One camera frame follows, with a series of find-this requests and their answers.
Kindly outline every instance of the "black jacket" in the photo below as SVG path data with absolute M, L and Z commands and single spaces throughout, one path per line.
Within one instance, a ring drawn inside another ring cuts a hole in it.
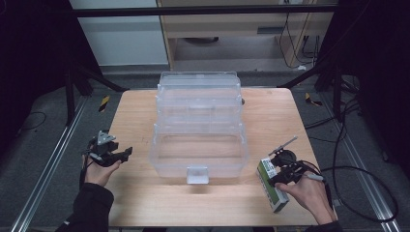
M 62 231 L 108 231 L 108 215 L 114 195 L 96 184 L 85 183 L 73 204 L 73 214 L 56 230 Z
M 338 221 L 334 221 L 328 224 L 311 226 L 305 232 L 342 232 L 343 229 Z

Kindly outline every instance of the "small green package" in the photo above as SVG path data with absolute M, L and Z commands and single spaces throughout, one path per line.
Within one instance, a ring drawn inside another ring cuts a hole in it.
M 272 210 L 279 212 L 289 201 L 287 193 L 269 185 L 268 180 L 277 175 L 274 165 L 269 158 L 262 159 L 257 166 L 260 182 L 268 195 Z

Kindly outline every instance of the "hand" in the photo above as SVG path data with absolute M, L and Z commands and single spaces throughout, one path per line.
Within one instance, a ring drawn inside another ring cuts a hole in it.
M 102 167 L 93 162 L 92 159 L 88 159 L 86 156 L 82 156 L 82 160 L 84 163 L 84 159 L 87 159 L 87 174 L 85 175 L 84 183 L 93 183 L 99 186 L 104 187 L 106 183 L 108 183 L 108 179 L 111 174 L 120 167 L 121 161 L 118 160 L 114 164 L 108 167 Z
M 318 224 L 327 224 L 337 220 L 335 212 L 329 206 L 328 197 L 325 191 L 325 184 L 320 181 L 311 180 L 305 175 L 293 186 L 283 183 L 276 183 L 275 187 L 291 194 L 298 203 L 309 210 Z

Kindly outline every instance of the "gray floor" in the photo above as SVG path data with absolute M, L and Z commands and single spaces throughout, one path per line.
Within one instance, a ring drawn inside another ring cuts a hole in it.
M 286 67 L 281 59 L 278 45 L 273 38 L 267 37 L 220 38 L 217 43 L 208 44 L 192 44 L 180 40 L 176 53 L 175 71 L 237 71 L 243 86 L 263 87 L 280 85 L 302 73 L 297 68 Z M 159 77 L 158 72 L 107 76 L 113 82 L 133 89 L 156 88 Z M 332 94 L 331 91 L 316 93 L 312 86 L 314 81 L 314 77 L 310 78 L 292 89 L 305 125 L 331 116 L 325 105 L 317 106 L 305 101 L 305 93 L 310 93 L 314 101 L 322 102 L 325 102 Z M 96 82 L 92 84 L 95 88 L 93 96 L 87 99 L 83 116 L 32 218 L 30 223 L 32 228 L 44 230 L 51 228 L 52 230 L 70 213 L 78 190 L 79 154 L 97 131 L 110 127 L 121 93 L 115 93 Z M 102 98 L 106 95 L 110 96 L 110 101 L 106 111 L 100 113 L 98 108 Z M 352 97 L 349 94 L 343 95 L 346 102 Z M 0 164 L 0 231 L 9 231 L 63 132 L 66 120 L 64 89 L 58 89 L 38 98 L 33 105 L 33 111 L 40 111 L 46 115 L 44 123 L 35 129 L 23 130 L 20 137 L 11 145 L 8 158 Z M 23 127 L 36 126 L 43 118 L 43 114 L 32 114 Z M 343 142 L 348 145 L 348 141 L 351 141 L 355 148 L 354 152 L 359 154 L 366 168 L 382 179 L 391 189 L 400 206 L 396 223 L 401 231 L 410 231 L 408 179 L 396 163 L 382 160 L 382 151 L 377 146 L 360 111 L 354 111 L 346 117 L 346 127 L 348 135 L 344 137 Z M 338 135 L 337 124 L 331 122 L 319 128 L 307 130 L 307 134 L 310 136 L 310 143 L 320 167 L 330 167 L 335 143 L 319 139 L 335 141 Z M 337 165 L 352 162 L 351 149 L 347 149 L 343 142 L 337 150 Z M 327 172 L 325 176 L 332 183 L 331 173 Z M 369 203 L 369 194 L 364 191 L 366 188 L 360 180 L 360 175 L 352 171 L 337 172 L 337 185 L 342 197 L 349 205 L 359 209 L 363 214 L 375 217 L 374 206 Z M 388 208 L 393 210 L 389 196 L 383 190 L 381 194 Z M 385 231 L 380 223 L 358 217 L 343 205 L 336 206 L 336 210 L 346 231 Z M 295 231 L 295 228 L 281 227 L 278 231 Z

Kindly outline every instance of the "wooden table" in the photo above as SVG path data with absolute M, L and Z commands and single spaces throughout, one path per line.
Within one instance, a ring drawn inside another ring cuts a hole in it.
M 316 224 L 295 199 L 278 214 L 256 175 L 259 161 L 294 135 L 286 147 L 298 160 L 317 163 L 292 94 L 287 89 L 243 88 L 243 122 L 249 162 L 238 178 L 210 179 L 188 185 L 186 178 L 161 178 L 148 161 L 157 120 L 157 90 L 127 91 L 119 103 L 110 134 L 120 150 L 133 146 L 130 160 L 111 177 L 107 188 L 115 201 L 111 226 L 281 226 Z

